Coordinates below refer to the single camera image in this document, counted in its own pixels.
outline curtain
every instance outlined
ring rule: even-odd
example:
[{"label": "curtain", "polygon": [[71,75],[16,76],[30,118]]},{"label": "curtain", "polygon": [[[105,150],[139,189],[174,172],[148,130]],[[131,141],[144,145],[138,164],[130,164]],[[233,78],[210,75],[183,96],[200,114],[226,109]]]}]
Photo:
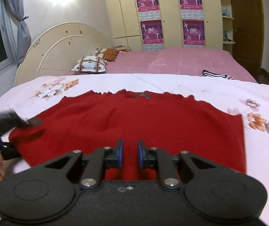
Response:
[{"label": "curtain", "polygon": [[6,0],[14,18],[18,21],[17,28],[17,62],[22,63],[28,48],[31,45],[31,36],[25,23],[23,0]]}]

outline red garment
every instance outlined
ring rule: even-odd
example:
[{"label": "red garment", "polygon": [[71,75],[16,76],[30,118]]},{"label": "red garment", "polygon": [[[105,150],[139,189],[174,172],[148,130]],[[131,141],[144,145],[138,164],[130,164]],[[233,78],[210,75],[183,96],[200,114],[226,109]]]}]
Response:
[{"label": "red garment", "polygon": [[244,133],[241,115],[221,112],[209,103],[170,93],[119,91],[64,97],[40,113],[42,125],[15,129],[10,141],[31,165],[73,150],[92,153],[124,140],[123,168],[106,172],[109,180],[155,179],[155,171],[141,170],[137,141],[166,149],[171,155],[188,150],[206,159],[245,173]]}]

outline headboard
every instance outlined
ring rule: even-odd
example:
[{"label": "headboard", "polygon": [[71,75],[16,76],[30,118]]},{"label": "headboard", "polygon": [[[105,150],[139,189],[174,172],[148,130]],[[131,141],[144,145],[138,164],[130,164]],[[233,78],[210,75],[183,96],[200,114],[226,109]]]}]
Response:
[{"label": "headboard", "polygon": [[56,25],[32,43],[18,67],[14,85],[40,76],[72,75],[78,60],[93,55],[98,47],[111,45],[96,29],[78,22]]}]

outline brown wooden door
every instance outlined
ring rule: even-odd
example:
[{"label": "brown wooden door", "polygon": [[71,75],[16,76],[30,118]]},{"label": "brown wooden door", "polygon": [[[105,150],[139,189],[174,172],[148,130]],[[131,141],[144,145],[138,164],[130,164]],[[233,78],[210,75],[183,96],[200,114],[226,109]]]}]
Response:
[{"label": "brown wooden door", "polygon": [[231,0],[234,41],[233,57],[258,77],[263,51],[262,0]]}]

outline pink mattress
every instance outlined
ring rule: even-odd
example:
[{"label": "pink mattress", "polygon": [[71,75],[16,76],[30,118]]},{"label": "pink mattress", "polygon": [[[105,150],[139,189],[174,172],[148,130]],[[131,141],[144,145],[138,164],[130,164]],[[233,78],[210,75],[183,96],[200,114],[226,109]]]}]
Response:
[{"label": "pink mattress", "polygon": [[203,76],[203,70],[230,75],[237,80],[255,82],[229,52],[203,48],[168,48],[158,52],[120,54],[106,66],[107,73],[151,73]]}]

